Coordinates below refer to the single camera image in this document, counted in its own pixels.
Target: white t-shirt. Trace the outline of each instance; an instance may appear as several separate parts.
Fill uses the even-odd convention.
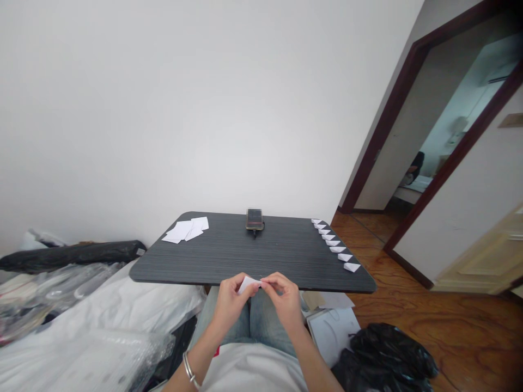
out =
[[[263,344],[220,346],[201,392],[307,391],[298,360]]]

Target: hand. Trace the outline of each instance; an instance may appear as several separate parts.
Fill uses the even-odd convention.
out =
[[[232,278],[222,280],[218,300],[214,308],[212,324],[225,335],[240,317],[241,309],[249,297],[254,297],[258,292],[258,286],[254,283],[249,285],[245,291],[238,295],[237,291],[247,276],[242,272]]]
[[[287,334],[303,328],[300,290],[287,277],[275,272],[261,279],[261,288],[269,295],[276,308],[278,318]]]

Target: jeans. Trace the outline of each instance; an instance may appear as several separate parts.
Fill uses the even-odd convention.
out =
[[[198,317],[196,329],[189,343],[189,350],[193,348],[211,322],[219,290],[219,287],[212,287],[209,291],[207,301],[205,301],[203,310]],[[221,345],[227,343],[263,343],[296,357],[293,344],[279,321],[272,300],[265,291],[260,289],[249,301],[251,311],[249,312],[247,302],[241,310],[240,317],[223,338]]]

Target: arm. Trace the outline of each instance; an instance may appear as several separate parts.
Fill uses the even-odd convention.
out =
[[[240,317],[241,309],[249,297],[253,297],[258,291],[257,285],[253,284],[246,288],[241,295],[237,294],[237,290],[240,288],[245,276],[246,274],[242,272],[220,283],[220,291],[212,321],[192,350],[187,353],[187,360],[199,385],[203,383],[216,349],[233,324],[238,320],[238,317]],[[194,384],[189,381],[183,363],[178,366],[178,369],[163,391],[196,391]]]
[[[309,392],[343,392],[303,325],[298,286],[279,272],[262,278],[261,282],[294,346]],[[279,296],[274,287],[283,294]]]

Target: smartphone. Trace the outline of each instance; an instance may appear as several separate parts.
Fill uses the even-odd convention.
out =
[[[247,210],[247,230],[263,230],[263,214],[258,209]]]

